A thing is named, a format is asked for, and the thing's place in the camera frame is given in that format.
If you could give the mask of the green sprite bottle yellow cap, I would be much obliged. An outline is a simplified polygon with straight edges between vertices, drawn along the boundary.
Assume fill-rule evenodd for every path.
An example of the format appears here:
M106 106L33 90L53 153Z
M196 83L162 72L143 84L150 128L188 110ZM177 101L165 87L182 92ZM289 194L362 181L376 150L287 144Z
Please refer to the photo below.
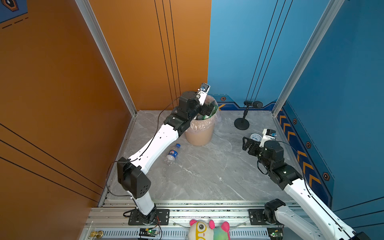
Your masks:
M207 120L207 119L213 117L213 116L216 114L217 110L218 110L218 105L215 105L215 106L214 106L214 109L213 109L212 112L211 112L211 114L210 114L210 115L204 115L204 116L202 116L201 120Z

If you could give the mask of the small pepsi bottle blue cap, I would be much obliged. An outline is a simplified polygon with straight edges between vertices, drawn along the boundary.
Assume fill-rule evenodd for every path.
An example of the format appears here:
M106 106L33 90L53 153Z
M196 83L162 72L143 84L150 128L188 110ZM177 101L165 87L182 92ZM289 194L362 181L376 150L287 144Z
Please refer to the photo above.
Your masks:
M181 149L181 145L178 143L176 143L171 147L170 151L168 152L165 158L165 163L167 165L169 166L172 165L178 159L180 149Z

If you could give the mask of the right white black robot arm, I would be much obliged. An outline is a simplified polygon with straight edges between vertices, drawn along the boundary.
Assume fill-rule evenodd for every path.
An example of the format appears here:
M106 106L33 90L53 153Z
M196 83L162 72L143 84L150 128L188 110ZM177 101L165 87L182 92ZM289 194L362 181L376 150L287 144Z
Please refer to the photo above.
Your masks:
M364 232L356 232L341 220L307 184L304 174L285 163L284 149L278 141L260 143L243 138L243 150L257 157L265 174L292 197L311 219L306 221L279 199L265 204L264 218L270 224L282 224L304 240L367 240Z

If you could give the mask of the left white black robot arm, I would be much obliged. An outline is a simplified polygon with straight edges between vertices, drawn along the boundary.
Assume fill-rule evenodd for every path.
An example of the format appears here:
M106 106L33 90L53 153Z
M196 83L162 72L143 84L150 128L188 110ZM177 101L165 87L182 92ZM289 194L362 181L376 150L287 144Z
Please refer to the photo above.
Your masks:
M156 218L156 205L149 189L151 181L147 173L166 148L176 141L191 126L198 115L209 116L214 104L206 104L209 90L201 87L197 92L184 92L179 98L179 105L157 127L154 136L128 159L117 161L118 182L129 193L140 217L145 224L151 224Z

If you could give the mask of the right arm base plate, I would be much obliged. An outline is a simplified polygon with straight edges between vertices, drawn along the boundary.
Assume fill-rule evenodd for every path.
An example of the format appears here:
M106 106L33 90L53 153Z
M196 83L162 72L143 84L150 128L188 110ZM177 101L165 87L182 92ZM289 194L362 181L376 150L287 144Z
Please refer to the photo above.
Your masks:
M252 226L266 225L266 226L283 226L282 223L277 220L268 218L264 214L264 209L249 209L249 220Z

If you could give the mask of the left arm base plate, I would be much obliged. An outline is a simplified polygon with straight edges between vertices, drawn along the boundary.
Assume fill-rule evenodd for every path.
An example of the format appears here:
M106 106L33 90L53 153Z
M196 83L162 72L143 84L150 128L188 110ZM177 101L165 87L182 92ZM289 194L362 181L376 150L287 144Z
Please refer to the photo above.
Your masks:
M161 226L167 226L169 219L169 209L154 209L147 216L143 215L139 210L134 209L130 212L128 225L143 226L160 224Z

